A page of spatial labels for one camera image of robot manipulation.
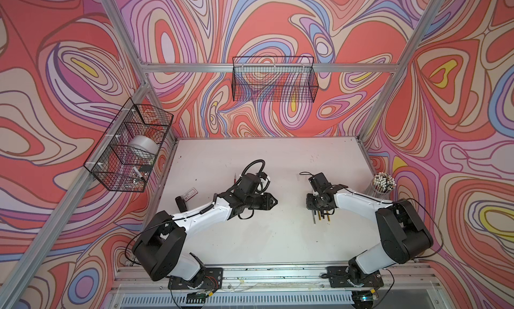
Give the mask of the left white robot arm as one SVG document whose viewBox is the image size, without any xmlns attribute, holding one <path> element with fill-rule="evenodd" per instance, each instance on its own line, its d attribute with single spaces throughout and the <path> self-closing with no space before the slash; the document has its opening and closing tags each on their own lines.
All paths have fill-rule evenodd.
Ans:
<svg viewBox="0 0 514 309">
<path fill-rule="evenodd" d="M 194 254 L 183 253 L 186 239 L 241 219 L 246 210 L 270 211 L 278 200 L 266 191 L 269 184 L 265 172 L 245 174 L 227 191 L 215 194 L 211 203 L 175 215 L 158 212 L 136 240 L 133 255 L 154 282 L 173 277 L 198 285 L 204 265 Z"/>
</svg>

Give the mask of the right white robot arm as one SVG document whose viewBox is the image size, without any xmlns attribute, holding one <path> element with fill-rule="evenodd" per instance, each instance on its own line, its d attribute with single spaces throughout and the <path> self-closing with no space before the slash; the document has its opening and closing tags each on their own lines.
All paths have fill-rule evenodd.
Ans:
<svg viewBox="0 0 514 309">
<path fill-rule="evenodd" d="M 381 200 L 343 184 L 331 184 L 322 172 L 310 174 L 308 181 L 313 190 L 306 197 L 308 210 L 324 217 L 341 209 L 377 225 L 380 243 L 348 262 L 347 275 L 353 283 L 394 264 L 406 263 L 433 246 L 432 234 L 411 202 Z"/>
</svg>

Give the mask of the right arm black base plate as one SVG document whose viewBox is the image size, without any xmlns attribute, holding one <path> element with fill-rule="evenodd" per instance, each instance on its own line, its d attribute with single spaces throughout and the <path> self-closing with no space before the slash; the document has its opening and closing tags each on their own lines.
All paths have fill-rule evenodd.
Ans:
<svg viewBox="0 0 514 309">
<path fill-rule="evenodd" d="M 322 279 L 329 281 L 332 288 L 379 289 L 384 286 L 379 271 L 363 274 L 355 266 L 329 266 L 321 274 Z"/>
</svg>

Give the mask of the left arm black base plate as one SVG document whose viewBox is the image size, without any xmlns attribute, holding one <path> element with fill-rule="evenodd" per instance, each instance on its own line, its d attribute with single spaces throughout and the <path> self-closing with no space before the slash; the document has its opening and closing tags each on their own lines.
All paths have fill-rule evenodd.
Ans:
<svg viewBox="0 0 514 309">
<path fill-rule="evenodd" d="M 191 280 L 172 276 L 169 279 L 168 289 L 216 291 L 222 287 L 223 276 L 222 267 L 201 268 Z"/>
</svg>

